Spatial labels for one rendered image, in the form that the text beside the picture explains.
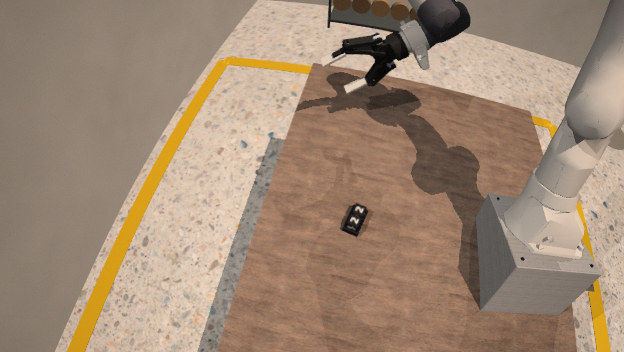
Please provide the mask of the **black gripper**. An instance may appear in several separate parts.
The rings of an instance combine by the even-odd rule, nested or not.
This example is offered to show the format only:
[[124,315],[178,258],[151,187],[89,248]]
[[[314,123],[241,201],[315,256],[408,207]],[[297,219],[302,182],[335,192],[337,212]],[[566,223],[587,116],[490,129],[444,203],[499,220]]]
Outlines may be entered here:
[[385,40],[381,38],[379,33],[375,33],[371,36],[344,39],[342,43],[342,48],[320,59],[324,68],[346,57],[346,54],[370,55],[375,59],[365,78],[363,76],[344,86],[347,94],[367,84],[368,86],[375,86],[384,76],[397,67],[394,62],[395,59],[400,61],[410,55],[401,36],[396,31],[387,35]]

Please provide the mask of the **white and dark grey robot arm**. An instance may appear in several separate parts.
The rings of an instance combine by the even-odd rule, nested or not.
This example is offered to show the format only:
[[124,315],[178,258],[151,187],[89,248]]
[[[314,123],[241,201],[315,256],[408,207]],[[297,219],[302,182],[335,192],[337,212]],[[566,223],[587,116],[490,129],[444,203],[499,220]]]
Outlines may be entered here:
[[[455,0],[408,1],[419,18],[401,21],[399,35],[427,70],[428,50],[467,29],[470,15]],[[610,0],[565,103],[565,116],[538,168],[504,213],[507,228],[531,253],[582,257],[585,228],[576,209],[579,191],[623,123],[624,0]]]

